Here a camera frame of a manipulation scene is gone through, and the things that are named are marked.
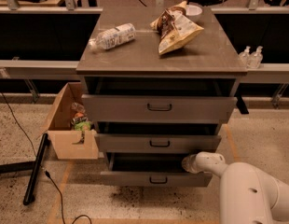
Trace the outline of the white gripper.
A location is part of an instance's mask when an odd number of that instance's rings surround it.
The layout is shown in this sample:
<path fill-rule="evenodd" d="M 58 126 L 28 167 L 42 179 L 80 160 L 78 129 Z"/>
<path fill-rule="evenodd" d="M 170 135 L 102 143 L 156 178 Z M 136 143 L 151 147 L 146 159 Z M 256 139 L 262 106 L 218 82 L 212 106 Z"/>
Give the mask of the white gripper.
<path fill-rule="evenodd" d="M 199 172 L 199 168 L 196 164 L 196 156 L 195 155 L 188 155 L 183 158 L 182 160 L 182 167 L 185 171 L 196 174 Z"/>

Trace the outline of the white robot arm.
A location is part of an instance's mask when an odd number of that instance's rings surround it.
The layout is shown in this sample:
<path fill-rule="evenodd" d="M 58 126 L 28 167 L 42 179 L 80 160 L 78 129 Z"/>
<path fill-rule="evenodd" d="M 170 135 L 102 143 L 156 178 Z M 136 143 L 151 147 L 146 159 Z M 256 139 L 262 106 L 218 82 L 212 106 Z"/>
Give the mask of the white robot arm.
<path fill-rule="evenodd" d="M 220 178 L 220 224 L 273 224 L 289 221 L 289 185 L 246 162 L 227 164 L 223 155 L 186 156 L 183 168 Z"/>

